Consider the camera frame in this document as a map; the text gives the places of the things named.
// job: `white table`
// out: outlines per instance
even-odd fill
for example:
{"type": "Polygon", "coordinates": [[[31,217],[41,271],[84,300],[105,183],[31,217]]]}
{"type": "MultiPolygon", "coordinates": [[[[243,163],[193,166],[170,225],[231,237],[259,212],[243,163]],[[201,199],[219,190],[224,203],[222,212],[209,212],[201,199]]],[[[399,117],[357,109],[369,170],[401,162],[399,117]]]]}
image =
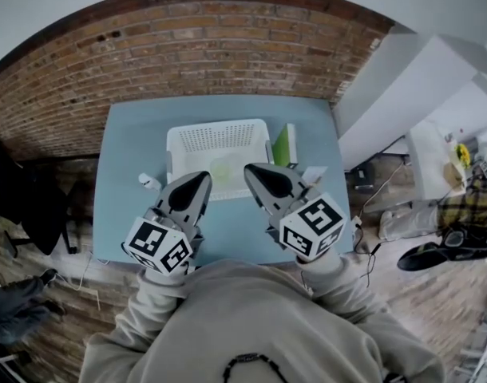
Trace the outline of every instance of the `white table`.
{"type": "Polygon", "coordinates": [[[447,143],[445,134],[436,124],[423,120],[406,135],[417,200],[441,199],[465,193],[465,186],[452,189],[444,178],[444,166],[453,163],[465,179],[465,169],[454,151],[457,143],[447,143]]]}

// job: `black chair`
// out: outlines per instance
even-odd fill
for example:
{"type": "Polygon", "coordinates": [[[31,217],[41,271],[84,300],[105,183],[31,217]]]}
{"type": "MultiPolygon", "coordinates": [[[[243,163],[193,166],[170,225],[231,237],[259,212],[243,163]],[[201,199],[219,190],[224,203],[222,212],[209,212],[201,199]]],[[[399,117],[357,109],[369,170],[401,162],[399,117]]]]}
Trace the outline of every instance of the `black chair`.
{"type": "Polygon", "coordinates": [[[4,231],[4,247],[14,258],[18,256],[18,246],[34,244],[43,254],[52,254],[59,237],[62,236],[68,254],[76,254],[78,249],[69,244],[67,223],[69,221],[89,221],[93,225],[92,217],[68,215],[68,208],[76,192],[82,187],[82,182],[76,182],[68,195],[57,185],[48,180],[36,182],[29,199],[27,200],[22,228],[28,238],[13,239],[4,231]]]}
{"type": "Polygon", "coordinates": [[[12,257],[18,256],[18,246],[30,243],[50,255],[61,235],[68,253],[77,253],[77,248],[69,244],[67,222],[87,219],[93,225],[92,217],[68,215],[73,195],[81,185],[76,182],[66,195],[52,176],[16,164],[0,142],[0,216],[22,223],[28,235],[25,239],[12,239],[4,231],[3,246],[12,257]]]}

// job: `black jeans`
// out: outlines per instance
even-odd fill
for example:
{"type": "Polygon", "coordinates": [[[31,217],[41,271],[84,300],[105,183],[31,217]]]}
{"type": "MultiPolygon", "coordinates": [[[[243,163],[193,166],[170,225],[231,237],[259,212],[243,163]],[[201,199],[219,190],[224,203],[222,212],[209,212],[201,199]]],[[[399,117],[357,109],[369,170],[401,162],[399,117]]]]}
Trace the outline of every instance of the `black jeans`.
{"type": "Polygon", "coordinates": [[[35,331],[49,316],[43,305],[31,302],[45,286],[39,277],[0,287],[0,343],[11,345],[35,331]]]}

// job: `black shoe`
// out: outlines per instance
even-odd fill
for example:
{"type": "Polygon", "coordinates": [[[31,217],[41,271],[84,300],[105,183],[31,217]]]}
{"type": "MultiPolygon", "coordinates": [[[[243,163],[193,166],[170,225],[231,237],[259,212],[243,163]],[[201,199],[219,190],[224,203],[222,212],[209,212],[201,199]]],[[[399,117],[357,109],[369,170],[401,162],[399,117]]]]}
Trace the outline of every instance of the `black shoe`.
{"type": "Polygon", "coordinates": [[[55,303],[54,301],[44,301],[42,303],[42,305],[47,309],[49,310],[50,312],[52,312],[53,314],[57,314],[59,315],[60,317],[63,317],[66,315],[66,310],[59,306],[57,303],[55,303]]]}
{"type": "Polygon", "coordinates": [[[427,270],[446,261],[474,261],[487,259],[487,247],[441,247],[426,243],[408,250],[398,260],[398,268],[404,271],[427,270]]]}
{"type": "Polygon", "coordinates": [[[42,275],[41,278],[42,281],[43,281],[43,284],[45,284],[45,286],[49,285],[55,278],[57,277],[57,271],[54,270],[53,268],[50,268],[48,270],[46,270],[42,275]]]}

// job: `white paper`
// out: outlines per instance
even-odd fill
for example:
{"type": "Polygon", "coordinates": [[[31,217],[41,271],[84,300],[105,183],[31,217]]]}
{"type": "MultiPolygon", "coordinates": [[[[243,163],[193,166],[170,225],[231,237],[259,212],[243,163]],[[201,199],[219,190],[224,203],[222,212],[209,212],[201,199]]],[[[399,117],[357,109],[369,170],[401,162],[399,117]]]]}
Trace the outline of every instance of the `white paper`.
{"type": "Polygon", "coordinates": [[[302,179],[307,184],[315,184],[327,169],[328,166],[310,166],[302,175],[302,179]]]}

